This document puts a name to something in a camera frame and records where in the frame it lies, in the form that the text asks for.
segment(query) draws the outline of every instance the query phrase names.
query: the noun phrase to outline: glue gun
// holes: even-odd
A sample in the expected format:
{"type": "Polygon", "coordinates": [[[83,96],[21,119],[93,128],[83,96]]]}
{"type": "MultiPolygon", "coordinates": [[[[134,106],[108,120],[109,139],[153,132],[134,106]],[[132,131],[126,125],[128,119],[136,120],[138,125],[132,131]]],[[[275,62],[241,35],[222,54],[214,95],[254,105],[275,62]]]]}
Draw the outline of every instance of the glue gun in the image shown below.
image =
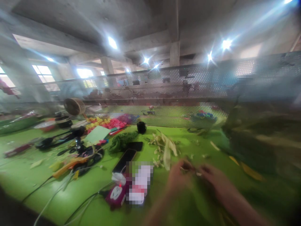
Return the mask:
{"type": "Polygon", "coordinates": [[[88,158],[74,158],[71,159],[69,163],[67,163],[66,165],[64,165],[61,169],[59,169],[58,171],[56,171],[52,177],[54,177],[55,179],[58,179],[60,176],[62,176],[70,167],[75,166],[76,164],[79,163],[85,163],[88,161],[88,158]]]}

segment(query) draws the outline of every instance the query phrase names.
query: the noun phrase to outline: sticky note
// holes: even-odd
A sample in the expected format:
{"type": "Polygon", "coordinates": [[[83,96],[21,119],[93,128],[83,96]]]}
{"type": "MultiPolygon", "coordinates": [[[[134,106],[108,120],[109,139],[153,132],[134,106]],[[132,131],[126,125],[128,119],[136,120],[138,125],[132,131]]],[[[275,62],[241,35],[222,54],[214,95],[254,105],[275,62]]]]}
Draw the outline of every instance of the sticky note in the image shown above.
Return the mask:
{"type": "Polygon", "coordinates": [[[102,127],[96,126],[91,133],[89,133],[85,140],[89,141],[91,144],[98,144],[100,140],[105,140],[105,138],[109,135],[111,130],[102,127]]]}

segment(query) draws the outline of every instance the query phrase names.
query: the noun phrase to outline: small fan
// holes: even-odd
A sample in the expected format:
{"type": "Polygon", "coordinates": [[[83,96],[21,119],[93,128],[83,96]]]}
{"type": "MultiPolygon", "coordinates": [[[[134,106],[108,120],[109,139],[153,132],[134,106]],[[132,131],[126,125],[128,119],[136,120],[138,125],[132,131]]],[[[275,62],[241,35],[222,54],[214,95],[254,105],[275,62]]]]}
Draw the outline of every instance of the small fan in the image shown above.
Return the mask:
{"type": "Polygon", "coordinates": [[[85,114],[86,106],[81,99],[67,98],[64,100],[64,107],[69,114],[73,116],[83,115],[85,119],[87,119],[87,116],[85,114]]]}

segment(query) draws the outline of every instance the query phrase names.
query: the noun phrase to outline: power cord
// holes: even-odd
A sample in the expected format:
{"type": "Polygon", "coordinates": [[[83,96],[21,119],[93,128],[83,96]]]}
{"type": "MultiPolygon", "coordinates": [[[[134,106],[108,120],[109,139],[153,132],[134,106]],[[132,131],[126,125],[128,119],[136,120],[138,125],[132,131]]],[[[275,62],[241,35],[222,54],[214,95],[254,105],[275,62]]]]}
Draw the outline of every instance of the power cord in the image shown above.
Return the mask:
{"type": "Polygon", "coordinates": [[[84,212],[85,210],[88,208],[89,204],[92,202],[92,200],[97,196],[97,194],[102,195],[104,198],[107,196],[107,194],[109,193],[109,191],[102,191],[104,188],[106,188],[107,186],[113,184],[114,182],[110,182],[108,184],[106,184],[105,186],[103,186],[98,192],[92,194],[91,196],[89,196],[85,201],[83,201],[80,206],[71,214],[71,216],[66,220],[65,224],[63,226],[67,226],[69,224],[71,224],[72,222],[76,221],[84,212]],[[87,202],[90,199],[90,201],[87,203],[87,205],[84,207],[83,211],[80,212],[80,214],[74,218],[72,221],[69,222],[69,220],[77,213],[77,211],[83,206],[83,204],[85,202],[87,202]]]}
{"type": "MultiPolygon", "coordinates": [[[[85,170],[85,169],[88,169],[88,168],[93,168],[93,167],[97,167],[97,166],[91,166],[91,167],[79,169],[79,171],[80,171],[80,170],[85,170]]],[[[63,182],[63,183],[60,185],[60,187],[55,191],[55,193],[53,194],[53,196],[52,196],[52,197],[49,199],[49,201],[46,203],[45,207],[43,208],[43,210],[41,211],[41,213],[40,213],[39,216],[37,217],[36,221],[34,222],[34,226],[37,225],[38,220],[39,220],[40,217],[42,216],[42,214],[43,214],[43,212],[45,211],[45,209],[49,206],[49,204],[50,204],[50,202],[52,201],[52,199],[56,196],[56,194],[57,194],[60,190],[62,190],[62,189],[65,190],[65,189],[66,189],[66,187],[67,187],[67,185],[68,185],[70,179],[75,175],[75,173],[76,173],[76,172],[70,171],[70,174],[67,176],[66,181],[63,182]]]]}
{"type": "Polygon", "coordinates": [[[33,193],[35,193],[38,189],[40,189],[44,184],[46,184],[46,182],[47,181],[49,181],[50,179],[52,178],[52,176],[51,177],[49,177],[43,184],[41,184],[39,187],[37,187],[35,190],[33,190],[31,193],[29,193],[29,195],[27,195],[22,201],[21,201],[21,204],[23,204],[25,201],[26,201],[26,199],[28,199],[29,198],[29,196],[31,196],[33,193]]]}

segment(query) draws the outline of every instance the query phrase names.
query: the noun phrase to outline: smartphone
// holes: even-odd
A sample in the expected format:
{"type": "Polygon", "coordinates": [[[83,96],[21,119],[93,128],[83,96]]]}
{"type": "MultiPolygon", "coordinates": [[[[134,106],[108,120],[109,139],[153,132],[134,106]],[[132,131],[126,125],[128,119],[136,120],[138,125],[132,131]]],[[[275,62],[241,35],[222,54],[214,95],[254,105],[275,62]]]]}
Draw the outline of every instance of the smartphone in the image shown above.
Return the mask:
{"type": "Polygon", "coordinates": [[[142,146],[143,146],[143,142],[130,142],[126,145],[124,151],[128,150],[128,149],[133,149],[136,151],[141,151],[142,150],[142,146]]]}
{"type": "Polygon", "coordinates": [[[143,205],[153,177],[153,172],[154,167],[152,165],[139,166],[127,196],[128,204],[134,204],[135,206],[143,205]]]}
{"type": "Polygon", "coordinates": [[[127,163],[133,160],[136,153],[137,153],[136,150],[127,149],[112,172],[113,173],[123,173],[125,171],[127,163]]]}

